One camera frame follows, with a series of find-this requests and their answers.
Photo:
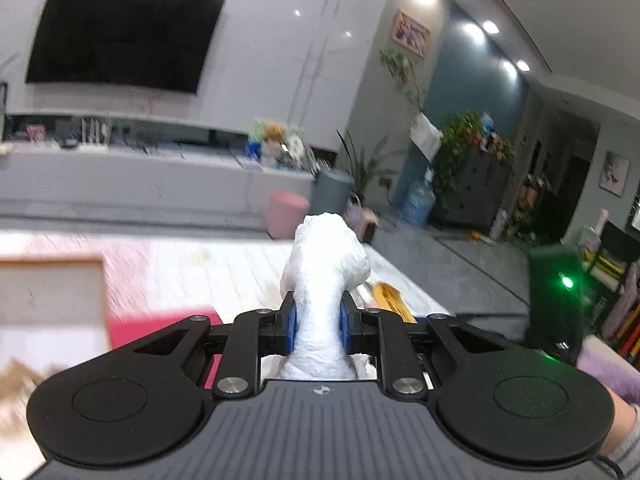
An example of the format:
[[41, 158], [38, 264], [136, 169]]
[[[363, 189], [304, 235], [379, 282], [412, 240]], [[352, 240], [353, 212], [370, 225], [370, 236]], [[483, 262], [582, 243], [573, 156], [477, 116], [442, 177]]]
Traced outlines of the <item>yellow packaged sachet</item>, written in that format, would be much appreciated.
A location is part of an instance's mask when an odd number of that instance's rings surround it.
[[397, 288], [384, 282], [378, 282], [372, 286], [371, 294], [376, 308], [399, 315], [405, 323], [416, 324], [416, 318], [402, 300]]

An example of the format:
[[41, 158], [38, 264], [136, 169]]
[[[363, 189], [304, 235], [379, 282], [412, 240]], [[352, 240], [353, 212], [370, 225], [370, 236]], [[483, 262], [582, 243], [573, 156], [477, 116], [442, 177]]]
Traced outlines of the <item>white fluffy soft toy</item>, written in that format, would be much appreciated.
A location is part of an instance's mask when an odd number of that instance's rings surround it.
[[340, 307], [344, 292], [366, 281], [371, 266], [356, 234], [339, 214], [307, 216], [295, 231], [280, 289], [296, 307], [294, 348], [278, 377], [285, 380], [355, 380], [344, 349]]

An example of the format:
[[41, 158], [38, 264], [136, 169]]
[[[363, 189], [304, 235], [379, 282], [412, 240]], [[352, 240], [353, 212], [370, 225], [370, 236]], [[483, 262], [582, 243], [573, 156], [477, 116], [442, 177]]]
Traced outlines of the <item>red lidded candy container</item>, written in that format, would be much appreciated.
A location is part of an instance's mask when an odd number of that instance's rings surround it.
[[[106, 320], [108, 338], [110, 338], [111, 349], [117, 349], [135, 340], [144, 338], [159, 330], [181, 322], [184, 318], [193, 315], [206, 316], [210, 326], [222, 325], [222, 319], [213, 307], [187, 308], [186, 310], [172, 310], [160, 312], [129, 313], [122, 316], [110, 315]], [[165, 342], [160, 342], [155, 347], [152, 345], [151, 353], [166, 354], [177, 347], [185, 332], [172, 331], [174, 334], [165, 338]], [[212, 388], [215, 374], [219, 366], [221, 354], [212, 357], [212, 365], [208, 372], [204, 388]]]

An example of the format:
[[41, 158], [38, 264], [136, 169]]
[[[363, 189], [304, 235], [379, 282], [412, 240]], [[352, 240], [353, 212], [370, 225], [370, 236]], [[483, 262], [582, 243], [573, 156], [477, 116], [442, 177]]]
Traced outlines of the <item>orange cardboard box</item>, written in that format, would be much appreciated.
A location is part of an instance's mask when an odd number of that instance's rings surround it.
[[1, 259], [2, 437], [26, 434], [40, 382], [109, 348], [100, 257]]

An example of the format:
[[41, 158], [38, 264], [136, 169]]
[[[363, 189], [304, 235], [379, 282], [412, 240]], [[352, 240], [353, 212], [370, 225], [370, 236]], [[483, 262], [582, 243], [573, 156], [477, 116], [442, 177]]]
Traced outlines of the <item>blue water jug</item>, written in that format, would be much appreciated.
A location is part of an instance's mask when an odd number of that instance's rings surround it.
[[410, 226], [422, 228], [427, 224], [428, 216], [435, 202], [436, 196], [430, 180], [423, 179], [420, 182], [414, 182], [399, 211], [399, 218]]

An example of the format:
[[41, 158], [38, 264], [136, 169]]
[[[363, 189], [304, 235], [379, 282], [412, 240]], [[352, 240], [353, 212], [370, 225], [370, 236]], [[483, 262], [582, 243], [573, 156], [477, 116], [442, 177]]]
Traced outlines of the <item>white marble tv console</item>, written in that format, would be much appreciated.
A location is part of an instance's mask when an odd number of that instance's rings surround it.
[[262, 218], [274, 192], [313, 188], [308, 172], [217, 154], [17, 145], [1, 157], [1, 210], [25, 217], [224, 222]]

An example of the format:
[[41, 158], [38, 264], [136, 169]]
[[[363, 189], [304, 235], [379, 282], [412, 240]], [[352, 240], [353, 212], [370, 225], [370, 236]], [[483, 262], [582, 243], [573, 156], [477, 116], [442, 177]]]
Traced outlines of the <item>pink waste bin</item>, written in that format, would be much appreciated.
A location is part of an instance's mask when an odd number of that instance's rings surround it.
[[304, 196], [288, 191], [273, 192], [266, 213], [269, 236], [274, 240], [292, 240], [309, 207], [309, 200]]

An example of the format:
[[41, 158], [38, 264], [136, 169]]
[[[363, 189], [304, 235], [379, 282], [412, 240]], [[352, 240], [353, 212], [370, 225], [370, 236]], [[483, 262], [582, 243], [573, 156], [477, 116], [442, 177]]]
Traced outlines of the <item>dark cabinet with plants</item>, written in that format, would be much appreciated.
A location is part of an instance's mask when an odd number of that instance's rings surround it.
[[489, 229], [515, 156], [513, 143], [486, 131], [477, 114], [452, 116], [435, 159], [432, 222], [442, 228]]

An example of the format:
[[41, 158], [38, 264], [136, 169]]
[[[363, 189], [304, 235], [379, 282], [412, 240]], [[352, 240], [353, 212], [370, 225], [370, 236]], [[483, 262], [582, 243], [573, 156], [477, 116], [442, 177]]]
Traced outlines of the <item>pink small heater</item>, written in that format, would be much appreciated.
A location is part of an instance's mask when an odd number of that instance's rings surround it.
[[380, 220], [370, 208], [363, 206], [356, 193], [350, 194], [343, 218], [362, 244], [372, 243]]

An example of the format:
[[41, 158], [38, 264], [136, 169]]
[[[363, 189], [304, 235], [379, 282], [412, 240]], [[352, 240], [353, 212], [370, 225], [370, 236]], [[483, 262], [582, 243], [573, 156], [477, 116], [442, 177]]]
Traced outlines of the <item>white wifi router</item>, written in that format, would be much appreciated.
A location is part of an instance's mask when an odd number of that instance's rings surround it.
[[80, 140], [77, 151], [105, 153], [111, 141], [113, 122], [111, 119], [81, 119]]

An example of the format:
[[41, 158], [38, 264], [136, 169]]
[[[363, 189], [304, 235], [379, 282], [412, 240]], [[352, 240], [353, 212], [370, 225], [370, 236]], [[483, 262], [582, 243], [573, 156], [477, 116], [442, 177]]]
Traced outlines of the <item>grey lidded trash can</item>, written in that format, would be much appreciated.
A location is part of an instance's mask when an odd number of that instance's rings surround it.
[[308, 214], [342, 214], [352, 192], [354, 179], [345, 171], [322, 169], [317, 176]]

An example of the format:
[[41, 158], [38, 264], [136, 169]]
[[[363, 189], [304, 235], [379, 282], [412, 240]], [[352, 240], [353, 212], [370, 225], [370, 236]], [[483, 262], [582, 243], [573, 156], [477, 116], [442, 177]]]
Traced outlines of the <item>potted floor plant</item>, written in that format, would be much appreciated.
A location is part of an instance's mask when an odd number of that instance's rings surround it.
[[397, 169], [387, 168], [385, 164], [390, 159], [404, 154], [405, 150], [403, 148], [396, 148], [396, 150], [393, 151], [384, 151], [388, 143], [388, 136], [382, 136], [374, 148], [372, 148], [370, 154], [367, 154], [364, 145], [361, 148], [356, 147], [348, 130], [344, 133], [337, 130], [336, 134], [341, 141], [342, 148], [346, 155], [347, 173], [354, 181], [352, 192], [360, 200], [364, 200], [367, 187], [375, 178], [393, 177], [398, 173]]

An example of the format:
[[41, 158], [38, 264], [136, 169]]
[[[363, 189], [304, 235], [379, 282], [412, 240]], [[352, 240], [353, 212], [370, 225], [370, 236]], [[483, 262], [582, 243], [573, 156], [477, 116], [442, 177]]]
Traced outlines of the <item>small teddy bear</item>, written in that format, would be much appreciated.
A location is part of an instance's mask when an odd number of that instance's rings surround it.
[[262, 164], [275, 167], [283, 153], [282, 145], [286, 135], [285, 128], [277, 124], [268, 125], [262, 133]]

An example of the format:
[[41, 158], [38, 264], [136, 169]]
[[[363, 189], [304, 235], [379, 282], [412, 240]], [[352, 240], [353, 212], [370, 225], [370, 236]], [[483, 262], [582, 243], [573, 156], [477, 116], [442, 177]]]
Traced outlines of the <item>trailing wall vine plant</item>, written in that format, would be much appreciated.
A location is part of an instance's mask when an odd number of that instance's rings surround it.
[[381, 48], [378, 50], [378, 59], [396, 82], [400, 93], [418, 112], [422, 112], [423, 90], [418, 84], [416, 69], [410, 58], [397, 49]]

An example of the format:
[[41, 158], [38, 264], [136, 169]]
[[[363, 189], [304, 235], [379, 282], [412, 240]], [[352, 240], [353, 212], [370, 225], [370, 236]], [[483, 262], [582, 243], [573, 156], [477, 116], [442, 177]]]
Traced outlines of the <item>wall-mounted black television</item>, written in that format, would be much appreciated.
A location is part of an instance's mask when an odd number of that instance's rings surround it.
[[25, 80], [193, 94], [225, 1], [47, 0]]

